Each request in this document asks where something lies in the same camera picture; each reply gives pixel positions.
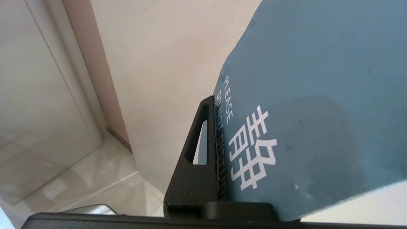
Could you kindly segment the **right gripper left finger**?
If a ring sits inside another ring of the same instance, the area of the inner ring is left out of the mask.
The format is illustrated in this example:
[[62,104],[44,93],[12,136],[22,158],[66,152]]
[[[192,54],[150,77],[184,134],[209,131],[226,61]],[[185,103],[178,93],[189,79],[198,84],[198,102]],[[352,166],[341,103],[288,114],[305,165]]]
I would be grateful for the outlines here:
[[[193,164],[203,122],[207,122],[207,163]],[[215,99],[202,100],[164,196],[164,216],[198,218],[202,207],[218,200]]]

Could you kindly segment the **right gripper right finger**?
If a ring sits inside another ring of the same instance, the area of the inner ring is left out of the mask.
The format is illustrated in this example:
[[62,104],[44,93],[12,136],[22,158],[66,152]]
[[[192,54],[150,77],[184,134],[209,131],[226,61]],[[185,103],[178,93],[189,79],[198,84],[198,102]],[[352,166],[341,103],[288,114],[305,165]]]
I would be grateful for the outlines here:
[[201,219],[280,221],[279,215],[269,203],[212,201],[202,206]]

